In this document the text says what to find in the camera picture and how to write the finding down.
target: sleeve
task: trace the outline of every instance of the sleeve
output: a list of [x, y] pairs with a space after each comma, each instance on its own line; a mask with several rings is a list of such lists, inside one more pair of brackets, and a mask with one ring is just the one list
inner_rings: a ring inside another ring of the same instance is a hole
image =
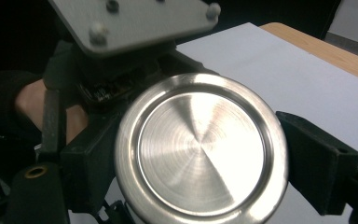
[[40, 131], [31, 121], [23, 122], [14, 106], [20, 90], [40, 78], [41, 76], [23, 71], [0, 72], [0, 135], [40, 143]]

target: wooden table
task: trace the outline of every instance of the wooden table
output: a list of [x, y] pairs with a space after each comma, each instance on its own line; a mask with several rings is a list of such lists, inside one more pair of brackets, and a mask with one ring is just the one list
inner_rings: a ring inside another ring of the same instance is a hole
[[299, 32], [281, 23], [273, 22], [261, 26], [262, 29], [297, 47], [331, 63], [355, 76], [358, 76], [358, 56], [337, 48], [320, 39]]

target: bolt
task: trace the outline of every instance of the bolt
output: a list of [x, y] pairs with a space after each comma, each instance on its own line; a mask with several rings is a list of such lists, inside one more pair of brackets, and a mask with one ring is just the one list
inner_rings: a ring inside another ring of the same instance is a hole
[[89, 28], [89, 42], [92, 45], [106, 45], [106, 36], [108, 35], [107, 28], [100, 22], [94, 22]]
[[222, 9], [220, 8], [219, 4], [211, 3], [206, 10], [206, 18], [208, 18], [210, 21], [217, 20], [221, 11]]
[[118, 1], [116, 1], [116, 0], [107, 0], [106, 1], [106, 9], [109, 12], [112, 12], [112, 13], [118, 12], [118, 9], [119, 9]]

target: brushed metal surface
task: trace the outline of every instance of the brushed metal surface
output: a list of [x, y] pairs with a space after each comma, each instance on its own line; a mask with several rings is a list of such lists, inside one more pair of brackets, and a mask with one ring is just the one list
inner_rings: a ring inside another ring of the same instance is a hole
[[279, 121], [252, 91], [215, 75], [170, 77], [123, 118], [117, 180], [148, 223], [262, 223], [287, 185]]

